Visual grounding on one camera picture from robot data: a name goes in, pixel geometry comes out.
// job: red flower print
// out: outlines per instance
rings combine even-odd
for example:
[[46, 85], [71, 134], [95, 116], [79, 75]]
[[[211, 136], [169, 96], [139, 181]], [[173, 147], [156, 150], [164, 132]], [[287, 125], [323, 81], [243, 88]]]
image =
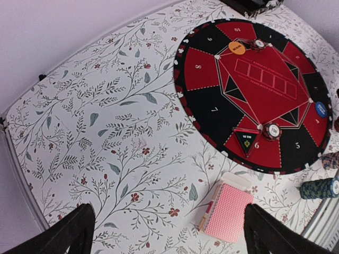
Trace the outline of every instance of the red flower print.
[[282, 221], [283, 221], [283, 222], [286, 222], [287, 220], [288, 220], [287, 214], [285, 214], [285, 215], [282, 217]]
[[171, 217], [174, 217], [174, 216], [178, 216], [178, 212], [180, 212], [179, 209], [174, 209], [174, 208], [172, 207], [171, 210], [168, 212], [168, 214], [169, 214]]
[[83, 185], [87, 184], [86, 177], [83, 176], [83, 178], [81, 179], [81, 184]]
[[132, 197], [132, 199], [131, 199], [132, 202], [136, 202], [136, 201], [139, 200], [139, 195], [138, 195], [138, 193], [132, 194], [131, 197]]
[[252, 186], [252, 193], [258, 192], [258, 186]]
[[142, 153], [144, 154], [144, 155], [148, 155], [149, 154], [149, 148], [147, 147], [147, 148], [143, 148], [142, 149]]

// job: poker chip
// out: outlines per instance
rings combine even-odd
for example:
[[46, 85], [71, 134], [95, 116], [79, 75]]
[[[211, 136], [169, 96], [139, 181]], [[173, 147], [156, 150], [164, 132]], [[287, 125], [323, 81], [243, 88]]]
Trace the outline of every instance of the poker chip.
[[326, 109], [324, 103], [317, 102], [316, 103], [316, 111], [321, 118], [327, 117], [327, 109]]
[[265, 43], [262, 40], [255, 40], [254, 43], [258, 48], [264, 48], [265, 47]]
[[269, 141], [279, 140], [281, 137], [282, 131], [276, 123], [269, 123], [265, 125], [263, 130], [263, 135]]
[[265, 48], [265, 43], [262, 40], [257, 39], [250, 44], [250, 47], [252, 50], [261, 51]]

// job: leaf print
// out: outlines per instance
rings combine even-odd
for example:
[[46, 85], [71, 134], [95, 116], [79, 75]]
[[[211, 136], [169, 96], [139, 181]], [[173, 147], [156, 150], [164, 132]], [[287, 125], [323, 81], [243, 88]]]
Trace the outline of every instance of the leaf print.
[[135, 57], [136, 57], [136, 58], [140, 57], [140, 50], [139, 50], [139, 49], [138, 49], [138, 51], [136, 52]]
[[97, 135], [101, 137], [103, 134], [105, 134], [106, 131], [108, 130], [101, 130], [97, 133]]
[[62, 78], [66, 77], [67, 73], [68, 73], [68, 70], [65, 70]]
[[29, 159], [30, 161], [33, 161], [33, 160], [32, 160], [32, 157], [31, 157], [31, 155], [29, 154], [28, 151], [26, 152], [26, 158]]
[[91, 114], [91, 117], [90, 117], [90, 127], [93, 126], [93, 124], [95, 123], [95, 121], [97, 120], [97, 118], [99, 117], [99, 114], [98, 113], [92, 113]]
[[46, 123], [47, 123], [48, 130], [49, 130], [49, 127], [51, 126], [51, 122], [52, 122], [52, 117], [51, 116], [47, 117]]
[[112, 222], [105, 223], [105, 224], [104, 224], [104, 227], [105, 227], [105, 228], [115, 228], [115, 229], [118, 228], [118, 227], [117, 227], [114, 223], [112, 223]]
[[264, 173], [259, 173], [258, 180], [261, 181], [264, 178]]
[[247, 172], [246, 171], [239, 171], [239, 172], [235, 172], [234, 174], [239, 176], [239, 175], [247, 174]]
[[117, 175], [120, 175], [121, 173], [121, 170], [118, 166], [116, 165], [113, 165], [113, 164], [110, 164], [110, 163], [107, 163], [108, 165], [110, 165], [111, 169], [117, 174]]
[[128, 184], [126, 184], [126, 186], [123, 188], [120, 198], [125, 197], [127, 191], [128, 191]]
[[197, 201], [198, 200], [198, 192], [197, 192], [197, 189], [195, 188], [195, 185], [193, 183], [191, 184], [189, 199], [191, 201]]
[[127, 55], [126, 55], [126, 53], [125, 52], [123, 52], [122, 50], [119, 50], [119, 55], [121, 55], [121, 56], [124, 56], [124, 57], [126, 57]]
[[145, 83], [148, 84], [150, 82], [150, 75], [147, 73], [145, 73]]
[[117, 41], [115, 42], [114, 46], [118, 45], [119, 42], [120, 42], [120, 40], [117, 40]]
[[158, 104], [157, 99], [154, 98], [151, 93], [142, 94], [142, 95], [144, 95], [149, 102], [154, 103], [154, 104]]
[[133, 103], [137, 103], [137, 102], [134, 102], [134, 101], [123, 102], [123, 103], [120, 103], [120, 106], [131, 105]]
[[290, 225], [292, 225], [294, 219], [295, 219], [295, 214], [290, 219]]
[[169, 68], [169, 65], [170, 65], [171, 63], [169, 62], [168, 64], [166, 64], [165, 66], [164, 66], [164, 70], [167, 70], [168, 68]]

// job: green triangle marker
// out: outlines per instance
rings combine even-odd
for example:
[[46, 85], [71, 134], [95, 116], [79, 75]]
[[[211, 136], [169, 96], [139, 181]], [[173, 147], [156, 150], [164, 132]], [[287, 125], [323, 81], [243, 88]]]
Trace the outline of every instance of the green triangle marker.
[[260, 132], [246, 129], [235, 129], [234, 132], [245, 156], [249, 157]]

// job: chip stack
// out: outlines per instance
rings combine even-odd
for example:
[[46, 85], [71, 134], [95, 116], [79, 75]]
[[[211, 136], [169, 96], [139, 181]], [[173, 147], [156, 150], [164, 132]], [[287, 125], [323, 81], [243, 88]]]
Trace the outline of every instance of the chip stack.
[[251, 42], [250, 47], [252, 50], [260, 52], [266, 47], [266, 45], [262, 40], [257, 39]]
[[277, 141], [280, 139], [282, 131], [276, 123], [268, 123], [265, 125], [263, 135], [268, 141]]
[[338, 169], [339, 168], [339, 152], [330, 152], [320, 157], [324, 169]]
[[299, 189], [303, 199], [332, 198], [339, 196], [339, 179], [327, 178], [305, 182]]

